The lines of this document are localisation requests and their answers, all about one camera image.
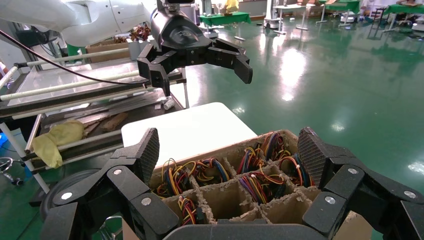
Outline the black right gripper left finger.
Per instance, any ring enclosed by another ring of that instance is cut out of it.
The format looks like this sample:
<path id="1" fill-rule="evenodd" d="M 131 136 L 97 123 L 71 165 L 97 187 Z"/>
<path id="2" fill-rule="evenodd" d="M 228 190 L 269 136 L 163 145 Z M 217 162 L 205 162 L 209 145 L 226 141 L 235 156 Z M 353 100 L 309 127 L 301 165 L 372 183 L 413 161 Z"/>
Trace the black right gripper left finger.
<path id="1" fill-rule="evenodd" d="M 54 196 L 42 240 L 89 240 L 105 220 L 120 213 L 142 240 L 161 240 L 179 226 L 178 216 L 149 188 L 160 153 L 158 130 L 117 149 L 104 167 Z"/>

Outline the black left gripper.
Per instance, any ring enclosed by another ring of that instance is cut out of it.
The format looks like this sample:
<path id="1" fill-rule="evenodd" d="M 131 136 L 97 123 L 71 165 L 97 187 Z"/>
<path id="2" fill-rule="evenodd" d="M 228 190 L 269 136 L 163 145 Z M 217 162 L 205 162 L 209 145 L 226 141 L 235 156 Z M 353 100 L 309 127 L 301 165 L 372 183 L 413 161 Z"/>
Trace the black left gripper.
<path id="1" fill-rule="evenodd" d="M 151 33 L 159 49 L 145 45 L 137 57 L 139 75 L 171 95 L 168 74 L 179 67 L 210 64 L 231 69 L 245 83 L 253 79 L 246 49 L 229 41 L 205 37 L 202 30 L 182 11 L 158 9 L 152 15 Z"/>

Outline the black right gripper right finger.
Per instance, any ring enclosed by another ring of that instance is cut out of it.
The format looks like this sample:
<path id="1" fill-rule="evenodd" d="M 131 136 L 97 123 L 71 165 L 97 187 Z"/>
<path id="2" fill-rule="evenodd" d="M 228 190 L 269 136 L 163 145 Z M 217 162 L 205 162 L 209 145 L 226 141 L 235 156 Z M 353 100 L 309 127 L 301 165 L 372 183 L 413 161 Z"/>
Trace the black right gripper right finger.
<path id="1" fill-rule="evenodd" d="M 320 193 L 302 217 L 327 239 L 350 212 L 362 216 L 385 240 L 424 237 L 424 197 L 366 167 L 349 149 L 325 143 L 310 127 L 301 129 L 298 154 Z"/>

